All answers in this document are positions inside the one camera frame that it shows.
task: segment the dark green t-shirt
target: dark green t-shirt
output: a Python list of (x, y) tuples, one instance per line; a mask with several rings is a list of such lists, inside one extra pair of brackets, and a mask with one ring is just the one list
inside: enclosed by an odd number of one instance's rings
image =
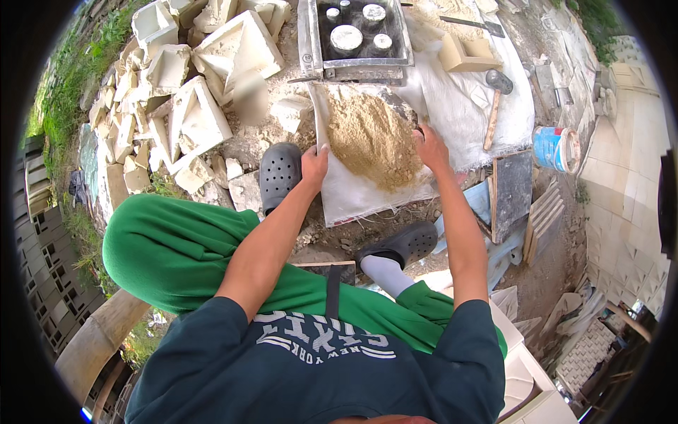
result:
[(247, 325), (217, 297), (171, 325), (134, 388), (128, 423), (327, 423), (423, 416), (494, 423), (504, 361), (490, 306), (456, 308), (433, 354), (349, 323), (275, 311)]

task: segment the hand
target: hand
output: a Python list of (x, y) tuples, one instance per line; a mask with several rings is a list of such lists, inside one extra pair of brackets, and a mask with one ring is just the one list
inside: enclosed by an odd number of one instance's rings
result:
[(420, 125), (424, 135), (418, 130), (412, 131), (412, 137), (417, 143), (417, 154), (424, 165), (428, 166), (433, 174), (447, 172), (450, 168), (450, 151), (443, 139), (428, 125)]
[(320, 191), (323, 186), (323, 179), (327, 175), (327, 156), (330, 154), (329, 143), (323, 144), (320, 153), (316, 155), (317, 147), (312, 146), (301, 157), (301, 175), (302, 182), (307, 183), (315, 190)]

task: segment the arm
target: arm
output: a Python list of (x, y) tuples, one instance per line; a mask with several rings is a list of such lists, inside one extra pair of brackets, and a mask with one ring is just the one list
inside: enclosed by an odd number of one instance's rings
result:
[(487, 250), (483, 234), (456, 181), (445, 143), (432, 128), (426, 125), (421, 128), (424, 136), (415, 130), (414, 138), (419, 157), (438, 181), (454, 282), (454, 307), (472, 299), (487, 302)]
[(301, 158), (303, 178), (280, 205), (235, 250), (215, 297), (233, 299), (251, 322), (271, 295), (280, 271), (290, 257), (308, 207), (327, 174), (329, 147), (318, 156), (311, 147)]

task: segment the green pants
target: green pants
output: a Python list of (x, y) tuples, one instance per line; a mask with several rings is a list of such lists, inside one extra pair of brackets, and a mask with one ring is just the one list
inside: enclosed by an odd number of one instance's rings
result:
[[(216, 293), (240, 242), (259, 224), (251, 210), (139, 194), (125, 200), (108, 223), (103, 257), (120, 287), (171, 313), (197, 309)], [(260, 312), (323, 315), (327, 280), (285, 264)], [(339, 319), (374, 334), (389, 334), (414, 349), (432, 352), (454, 310), (453, 300), (423, 282), (396, 303), (346, 284), (339, 290)], [(497, 329), (506, 356), (506, 342)]]

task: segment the trowel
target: trowel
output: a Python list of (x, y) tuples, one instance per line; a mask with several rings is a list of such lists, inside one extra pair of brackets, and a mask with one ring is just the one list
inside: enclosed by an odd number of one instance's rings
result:
[(490, 33), (490, 35), (493, 35), (495, 37), (501, 37), (501, 38), (506, 38), (506, 35), (504, 35), (504, 30), (502, 29), (502, 26), (499, 24), (495, 24), (494, 22), (484, 22), (481, 24), (480, 22), (473, 22), (471, 20), (464, 20), (464, 19), (457, 19), (457, 18), (449, 18), (447, 16), (439, 16), (440, 20), (444, 22), (449, 22), (451, 24), (460, 24), (460, 25), (468, 25), (468, 26), (475, 26), (476, 28), (482, 28), (487, 30), (487, 32)]

